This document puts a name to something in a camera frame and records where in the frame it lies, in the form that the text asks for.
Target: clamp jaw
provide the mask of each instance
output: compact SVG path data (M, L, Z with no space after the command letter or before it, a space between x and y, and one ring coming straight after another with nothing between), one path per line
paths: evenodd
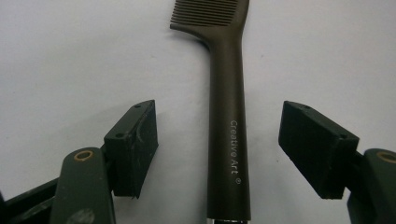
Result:
M396 153L357 152L359 137L308 105L283 104L279 145L322 199L341 199L352 224L396 223Z
M105 137L64 158L59 178L4 201L0 223L116 223L111 191L136 197L158 147L154 101L132 106Z

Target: white background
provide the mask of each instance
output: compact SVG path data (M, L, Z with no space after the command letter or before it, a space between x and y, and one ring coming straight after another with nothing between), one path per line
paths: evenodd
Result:
M0 190L57 177L63 158L156 100L160 146L118 223L205 223L209 52L169 29L174 0L0 3ZM396 148L396 2L250 1L243 37L252 223L349 223L278 146L283 101Z

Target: comb teeth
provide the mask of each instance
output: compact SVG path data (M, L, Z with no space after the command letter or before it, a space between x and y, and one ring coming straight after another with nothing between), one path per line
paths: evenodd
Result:
M237 0L176 0L171 22L183 25L227 26Z

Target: screw hole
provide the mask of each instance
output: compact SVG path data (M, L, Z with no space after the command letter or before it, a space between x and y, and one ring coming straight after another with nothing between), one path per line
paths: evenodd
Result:
M376 156L378 156L383 161L387 161L390 163L396 163L396 156L392 153L380 151L380 152L376 153Z
M75 155L75 161L86 161L89 160L93 156L93 152L90 150L80 151Z

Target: dark gray comb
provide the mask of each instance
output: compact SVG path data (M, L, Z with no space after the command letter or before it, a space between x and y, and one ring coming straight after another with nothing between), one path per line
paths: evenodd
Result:
M248 0L176 0L171 20L171 29L201 38L210 50L207 217L211 223L250 220L241 50L247 14Z

